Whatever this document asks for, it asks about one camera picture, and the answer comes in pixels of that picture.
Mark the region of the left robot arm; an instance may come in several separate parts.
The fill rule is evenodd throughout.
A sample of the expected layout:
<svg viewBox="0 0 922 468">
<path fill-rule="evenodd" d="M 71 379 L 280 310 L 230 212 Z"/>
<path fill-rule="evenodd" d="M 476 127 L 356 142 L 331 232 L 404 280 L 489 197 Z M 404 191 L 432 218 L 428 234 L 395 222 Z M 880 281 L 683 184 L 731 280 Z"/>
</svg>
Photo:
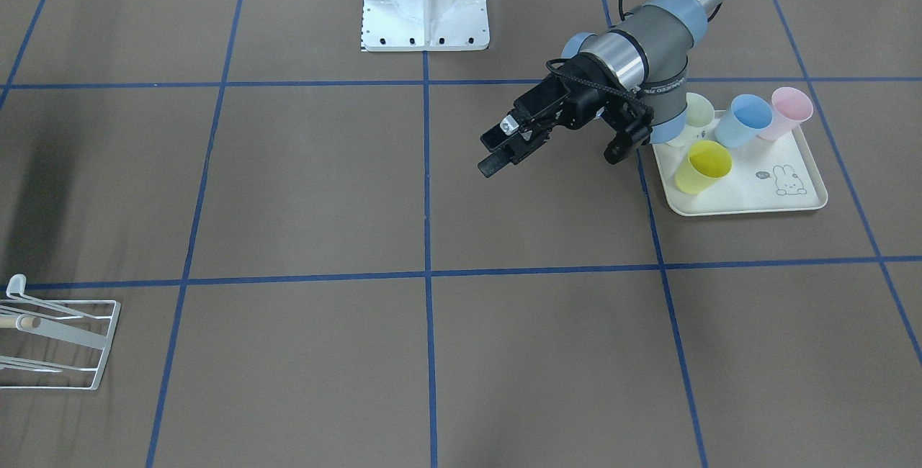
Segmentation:
<svg viewBox="0 0 922 468">
<path fill-rule="evenodd" d="M 549 74 L 481 135 L 488 155 L 478 170 L 491 177 L 540 149 L 556 127 L 579 130 L 597 117 L 614 131 L 604 150 L 610 165 L 673 140 L 687 114 L 689 51 L 724 1 L 648 0 L 603 34 L 574 37 L 562 58 L 547 62 Z"/>
</svg>

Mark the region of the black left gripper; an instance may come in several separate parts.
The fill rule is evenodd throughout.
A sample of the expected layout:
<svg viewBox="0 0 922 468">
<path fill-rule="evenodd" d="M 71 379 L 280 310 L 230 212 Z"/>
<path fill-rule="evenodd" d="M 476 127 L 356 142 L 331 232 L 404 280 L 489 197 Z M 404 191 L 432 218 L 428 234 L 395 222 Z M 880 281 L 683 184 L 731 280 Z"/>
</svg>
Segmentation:
<svg viewBox="0 0 922 468">
<path fill-rule="evenodd" d="M 578 54 L 550 59 L 549 74 L 520 95 L 511 110 L 480 136 L 491 152 L 477 164 L 484 177 L 519 165 L 550 139 L 556 127 L 579 130 L 601 117 L 614 131 L 604 150 L 610 165 L 652 141 L 654 109 L 643 103 L 595 59 Z"/>
</svg>

